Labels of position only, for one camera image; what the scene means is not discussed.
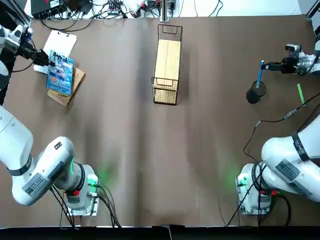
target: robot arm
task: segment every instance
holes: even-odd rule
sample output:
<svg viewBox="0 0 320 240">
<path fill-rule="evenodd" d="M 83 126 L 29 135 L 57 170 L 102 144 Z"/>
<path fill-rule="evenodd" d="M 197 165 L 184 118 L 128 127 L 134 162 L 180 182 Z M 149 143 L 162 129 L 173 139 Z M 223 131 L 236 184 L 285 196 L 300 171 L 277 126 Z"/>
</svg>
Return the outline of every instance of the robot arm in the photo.
<svg viewBox="0 0 320 240">
<path fill-rule="evenodd" d="M 279 71 L 283 74 L 298 74 L 303 76 L 311 73 L 320 75 L 320 35 L 316 38 L 314 54 L 308 55 L 302 51 L 302 46 L 298 44 L 287 44 L 285 50 L 289 51 L 289 57 L 285 57 L 281 62 L 268 62 L 263 64 L 263 70 Z"/>
<path fill-rule="evenodd" d="M 262 147 L 262 162 L 246 164 L 236 178 L 237 195 L 242 201 L 241 213 L 258 214 L 260 190 L 260 214 L 270 210 L 273 191 L 283 190 L 320 202 L 320 167 L 312 159 L 320 158 L 320 115 L 304 130 L 288 137 L 273 137 Z"/>
<path fill-rule="evenodd" d="M 54 62 L 49 61 L 48 55 L 42 49 L 37 50 L 29 43 L 33 33 L 30 27 L 18 25 L 15 30 L 10 31 L 0 24 L 0 60 L 9 63 L 16 56 L 21 56 L 34 60 L 36 65 L 54 66 Z"/>
<path fill-rule="evenodd" d="M 0 85 L 8 83 L 9 78 L 0 61 Z M 30 206 L 54 184 L 66 191 L 67 206 L 73 215 L 97 215 L 99 179 L 89 165 L 74 162 L 72 142 L 60 136 L 33 158 L 30 154 L 33 141 L 32 133 L 0 106 L 0 161 L 12 176 L 13 198 Z"/>
</svg>

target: white table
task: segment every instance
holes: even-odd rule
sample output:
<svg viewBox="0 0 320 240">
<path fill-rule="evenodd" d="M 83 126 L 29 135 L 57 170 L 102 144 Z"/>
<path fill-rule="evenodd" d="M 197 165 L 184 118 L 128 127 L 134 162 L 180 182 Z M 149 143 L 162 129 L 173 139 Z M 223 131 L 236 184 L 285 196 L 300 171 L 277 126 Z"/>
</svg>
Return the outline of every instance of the white table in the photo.
<svg viewBox="0 0 320 240">
<path fill-rule="evenodd" d="M 25 6 L 24 11 L 31 15 L 31 5 L 28 0 Z M 143 0 L 124 0 L 127 10 L 133 9 L 138 2 Z M 298 0 L 221 0 L 223 2 L 223 8 L 219 12 L 219 16 L 281 16 L 281 15 L 300 15 L 301 10 L 299 7 Z M 102 5 L 106 0 L 93 0 L 94 4 Z M 209 14 L 215 9 L 218 0 L 177 0 L 176 9 L 173 16 L 178 17 L 180 12 L 180 17 L 208 17 Z M 221 4 L 217 7 L 213 16 L 216 16 L 218 9 Z M 101 10 L 101 6 L 94 6 L 94 12 L 98 13 Z M 88 15 L 84 16 L 84 19 L 89 19 L 93 14 L 90 12 Z"/>
</svg>

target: blue pen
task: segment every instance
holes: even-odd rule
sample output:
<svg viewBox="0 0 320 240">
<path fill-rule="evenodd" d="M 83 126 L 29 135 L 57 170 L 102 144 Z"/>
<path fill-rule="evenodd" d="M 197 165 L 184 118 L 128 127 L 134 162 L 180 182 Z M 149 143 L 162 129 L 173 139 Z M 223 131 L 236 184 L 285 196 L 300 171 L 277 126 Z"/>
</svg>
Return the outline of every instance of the blue pen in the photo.
<svg viewBox="0 0 320 240">
<path fill-rule="evenodd" d="M 262 76 L 262 69 L 261 69 L 261 66 L 265 63 L 265 61 L 261 61 L 260 63 L 260 70 L 259 70 L 259 75 L 258 75 L 258 79 L 256 81 L 256 88 L 258 89 L 259 86 L 260 86 L 260 81 L 261 81 L 261 76 Z"/>
</svg>

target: white paper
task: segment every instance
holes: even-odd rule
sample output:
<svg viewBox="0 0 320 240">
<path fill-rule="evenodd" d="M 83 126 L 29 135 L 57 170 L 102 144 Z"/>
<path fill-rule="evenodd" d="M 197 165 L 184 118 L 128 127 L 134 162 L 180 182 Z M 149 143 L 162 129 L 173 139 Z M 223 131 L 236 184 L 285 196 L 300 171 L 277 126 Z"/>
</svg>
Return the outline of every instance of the white paper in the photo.
<svg viewBox="0 0 320 240">
<path fill-rule="evenodd" d="M 50 56 L 50 51 L 53 50 L 59 54 L 69 57 L 72 48 L 77 41 L 77 36 L 52 30 L 48 40 L 46 41 L 43 51 Z M 34 65 L 33 69 L 37 72 L 47 74 L 48 66 Z"/>
</svg>

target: green marker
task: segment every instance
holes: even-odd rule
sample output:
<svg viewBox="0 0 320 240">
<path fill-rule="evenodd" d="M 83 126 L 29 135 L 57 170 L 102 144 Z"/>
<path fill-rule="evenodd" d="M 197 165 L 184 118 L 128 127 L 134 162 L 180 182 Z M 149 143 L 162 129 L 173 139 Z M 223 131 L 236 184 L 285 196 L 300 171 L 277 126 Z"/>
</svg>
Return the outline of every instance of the green marker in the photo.
<svg viewBox="0 0 320 240">
<path fill-rule="evenodd" d="M 300 95 L 300 99 L 301 99 L 301 104 L 303 105 L 303 104 L 305 104 L 305 99 L 304 99 L 304 95 L 302 93 L 300 83 L 298 83 L 297 87 L 298 87 L 298 91 L 299 91 L 299 95 Z"/>
</svg>

